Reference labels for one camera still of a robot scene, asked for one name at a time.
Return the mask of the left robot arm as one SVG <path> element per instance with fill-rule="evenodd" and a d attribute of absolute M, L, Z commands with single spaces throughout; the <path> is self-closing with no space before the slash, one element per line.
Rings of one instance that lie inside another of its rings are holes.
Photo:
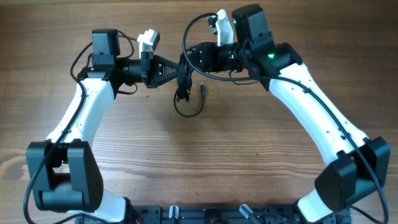
<path fill-rule="evenodd" d="M 107 191 L 92 152 L 93 140 L 121 86 L 138 83 L 156 88 L 185 74 L 183 66 L 160 57 L 154 50 L 160 39 L 149 29 L 129 37 L 139 58 L 122 56 L 117 29 L 95 29 L 82 50 L 85 66 L 73 73 L 76 92 L 57 127 L 26 151 L 30 181 L 24 197 L 25 219 L 32 223 L 29 202 L 41 211 L 66 213 L 69 220 L 97 223 L 141 223 L 129 199 Z"/>

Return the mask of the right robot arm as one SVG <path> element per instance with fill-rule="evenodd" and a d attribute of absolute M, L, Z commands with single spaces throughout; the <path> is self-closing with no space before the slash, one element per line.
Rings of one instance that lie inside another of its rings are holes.
<path fill-rule="evenodd" d="M 264 10 L 250 4 L 227 16 L 204 14 L 217 41 L 184 47 L 191 69 L 217 79 L 219 72 L 247 70 L 292 112 L 317 146 L 326 165 L 314 189 L 296 204 L 304 223 L 323 221 L 354 208 L 372 193 L 379 195 L 383 222 L 389 220 L 385 184 L 390 147 L 370 139 L 330 101 L 312 78 L 301 56 L 288 43 L 276 44 Z"/>

